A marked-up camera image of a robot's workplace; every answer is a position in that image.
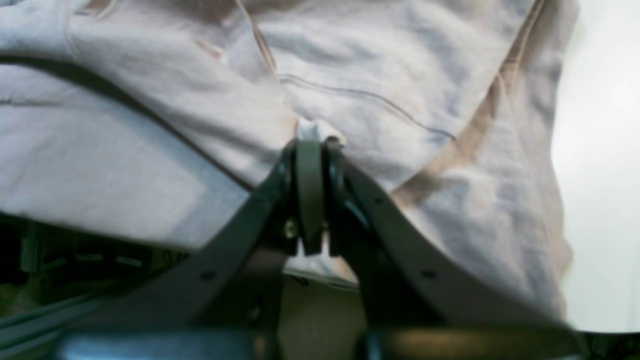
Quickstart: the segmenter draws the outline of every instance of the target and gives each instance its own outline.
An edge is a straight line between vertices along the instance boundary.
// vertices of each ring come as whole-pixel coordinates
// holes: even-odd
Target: white t-shirt
[[[290,139],[337,135],[457,264],[563,312],[549,150],[574,1],[2,4],[0,211],[193,250]],[[327,256],[289,271],[355,280]]]

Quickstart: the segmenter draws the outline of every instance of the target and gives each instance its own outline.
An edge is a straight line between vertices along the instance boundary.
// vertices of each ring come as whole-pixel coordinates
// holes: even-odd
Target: shirt seam
[[[518,46],[518,52],[514,56],[514,61],[512,64],[512,71],[507,73],[508,78],[502,75],[502,69],[499,71],[500,76],[502,77],[502,81],[504,83],[505,89],[507,90],[505,93],[509,98],[511,98],[511,89],[513,88],[513,82],[516,78],[516,73],[522,64],[522,58],[524,56],[524,52],[527,49],[527,45],[529,43],[529,36],[531,35],[531,31],[533,27],[538,22],[538,18],[540,17],[540,13],[542,12],[542,8],[544,7],[545,0],[537,0],[533,6],[533,13],[525,20],[524,23],[524,32],[522,36],[518,34],[516,36],[515,41],[513,42],[513,46]]]
[[[412,124],[415,124],[416,126],[419,126],[420,128],[425,129],[427,131],[430,131],[432,133],[438,133],[440,135],[447,136],[452,140],[456,139],[456,137],[453,134],[451,134],[450,132],[448,132],[446,130],[442,130],[442,129],[438,129],[436,127],[431,127],[431,126],[426,126],[426,125],[421,124],[420,122],[416,121],[407,111],[402,109],[402,107],[398,106],[396,103],[394,103],[393,101],[387,99],[386,97],[378,95],[378,94],[375,94],[373,92],[368,92],[368,91],[359,90],[359,89],[326,86],[326,85],[318,84],[318,83],[303,79],[303,78],[301,78],[299,76],[296,76],[294,74],[279,73],[278,75],[280,77],[280,80],[282,80],[283,82],[293,81],[293,82],[297,82],[297,83],[302,83],[302,84],[307,85],[307,86],[312,87],[312,88],[315,87],[315,88],[321,88],[323,90],[328,90],[330,92],[346,93],[346,94],[350,94],[350,95],[363,95],[364,97],[369,97],[369,98],[376,99],[376,100],[382,102],[383,104],[389,106],[390,108],[392,108],[395,112],[397,112],[402,117],[404,117],[407,120],[409,120]]]
[[[79,57],[78,57],[78,51],[75,47],[75,45],[73,44],[73,41],[71,41],[71,36],[70,36],[70,23],[71,23],[71,6],[69,5],[70,0],[65,0],[63,2],[63,6],[64,6],[64,14],[63,14],[63,24],[62,24],[62,34],[65,38],[65,43],[67,45],[67,49],[69,50],[69,54],[71,55],[71,59],[74,61],[78,61]]]

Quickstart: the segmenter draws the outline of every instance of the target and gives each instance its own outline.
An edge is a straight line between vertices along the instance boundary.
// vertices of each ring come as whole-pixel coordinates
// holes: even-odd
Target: white wall
[[[575,252],[563,279],[568,319],[640,331],[640,0],[580,6],[553,148]]]

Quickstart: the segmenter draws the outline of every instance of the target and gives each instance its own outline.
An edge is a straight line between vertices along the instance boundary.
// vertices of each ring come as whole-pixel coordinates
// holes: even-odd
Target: metal rivet
[[[292,218],[288,219],[284,224],[284,236],[287,239],[293,239],[298,237],[298,225]]]

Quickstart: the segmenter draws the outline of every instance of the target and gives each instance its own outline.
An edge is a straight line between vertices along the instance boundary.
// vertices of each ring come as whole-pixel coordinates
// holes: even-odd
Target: fabric
[[[366,330],[359,292],[284,278],[278,320],[284,359],[356,359],[358,340]]]
[[[195,250],[291,138],[337,135],[459,265],[562,313],[549,147],[574,1],[3,4],[0,211]]]

